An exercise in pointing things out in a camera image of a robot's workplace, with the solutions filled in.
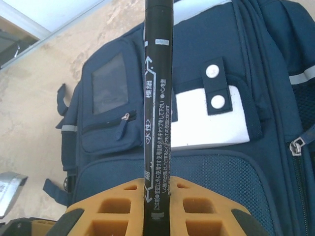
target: reflective strip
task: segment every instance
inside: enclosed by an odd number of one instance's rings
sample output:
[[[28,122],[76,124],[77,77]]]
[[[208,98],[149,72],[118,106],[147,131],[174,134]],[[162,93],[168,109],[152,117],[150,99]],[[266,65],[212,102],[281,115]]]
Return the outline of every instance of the reflective strip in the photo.
[[[156,45],[169,46],[169,40],[167,40],[167,39],[156,39]]]
[[[290,76],[290,82],[292,85],[298,85],[301,83],[305,83],[314,77],[315,77],[315,65],[308,68],[302,74]]]
[[[77,131],[78,131],[78,127],[75,126],[75,125],[65,124],[65,125],[63,125],[63,127],[61,128],[61,131],[77,132]]]
[[[181,0],[174,3],[174,25],[231,0]]]

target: zipper pull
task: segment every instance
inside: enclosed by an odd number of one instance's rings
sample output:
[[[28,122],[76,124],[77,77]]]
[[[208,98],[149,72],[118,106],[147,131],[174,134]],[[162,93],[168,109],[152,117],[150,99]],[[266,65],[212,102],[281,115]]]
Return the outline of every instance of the zipper pull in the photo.
[[[118,129],[117,129],[116,135],[115,135],[115,138],[116,138],[117,141],[122,139],[122,137],[124,136],[129,118],[130,118],[130,114],[129,113],[126,113],[122,117],[122,121],[120,122],[120,125],[118,126]]]
[[[302,156],[302,147],[315,141],[315,124],[300,137],[290,143],[290,151],[293,156]]]

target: zipper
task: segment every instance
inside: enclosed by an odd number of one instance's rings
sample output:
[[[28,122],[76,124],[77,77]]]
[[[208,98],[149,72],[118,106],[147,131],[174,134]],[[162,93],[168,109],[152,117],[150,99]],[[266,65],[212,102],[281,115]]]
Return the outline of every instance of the zipper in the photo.
[[[305,192],[305,181],[304,181],[304,171],[302,168],[302,160],[299,156],[293,156],[293,166],[294,166],[294,172],[295,177],[297,180],[299,195],[301,199],[301,205],[302,205],[302,211],[303,211],[303,217],[304,217],[304,225],[305,225],[305,233],[308,236],[309,230],[308,230],[308,213],[307,213],[307,202],[306,202],[306,192]]]
[[[129,113],[124,114],[122,117],[113,119],[111,121],[99,123],[99,124],[90,124],[83,128],[82,134],[85,134],[90,131],[99,130],[99,129],[108,129],[115,126],[119,126],[118,129],[122,129],[122,132],[125,131],[127,123],[129,121],[133,121],[137,118],[137,112],[131,111]]]
[[[293,157],[294,172],[297,180],[298,190],[301,198],[302,211],[304,216],[305,233],[309,235],[308,229],[308,212],[306,201],[305,175],[302,163],[302,147],[315,141],[315,124],[304,132],[300,137],[288,144]]]

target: white snap button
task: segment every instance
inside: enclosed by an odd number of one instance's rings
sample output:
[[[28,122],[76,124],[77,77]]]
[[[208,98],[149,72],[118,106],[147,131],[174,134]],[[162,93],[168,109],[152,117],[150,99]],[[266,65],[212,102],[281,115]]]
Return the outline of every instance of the white snap button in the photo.
[[[220,68],[214,64],[209,65],[206,69],[206,75],[211,79],[217,77],[219,73],[220,73]]]
[[[211,106],[215,109],[221,109],[225,105],[225,98],[221,95],[216,95],[211,99]]]

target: backpack pocket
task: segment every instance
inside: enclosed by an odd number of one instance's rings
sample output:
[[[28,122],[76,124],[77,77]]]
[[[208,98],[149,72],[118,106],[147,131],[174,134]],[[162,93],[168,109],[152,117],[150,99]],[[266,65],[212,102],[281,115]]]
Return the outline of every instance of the backpack pocket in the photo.
[[[292,87],[303,130],[306,131],[315,124],[315,79],[300,84],[294,84]],[[310,143],[308,147],[309,151],[312,152],[312,156],[315,157],[315,142]]]
[[[141,178],[143,167],[143,153],[92,162],[78,176],[73,202]],[[242,204],[269,235],[283,235],[265,174],[251,157],[225,150],[177,151],[172,153],[171,174]]]
[[[221,147],[262,138],[261,121],[264,117],[247,84],[238,76],[224,76],[226,89],[210,93],[207,93],[202,78],[197,76],[190,81],[183,81],[182,75],[179,80],[181,83],[175,84],[174,90],[180,92],[176,94],[178,120],[172,123],[173,150]],[[228,103],[231,109],[227,111],[225,106]],[[217,114],[209,114],[209,107]]]
[[[141,145],[142,72],[134,45],[119,38],[104,45],[82,72],[81,143],[107,154]]]

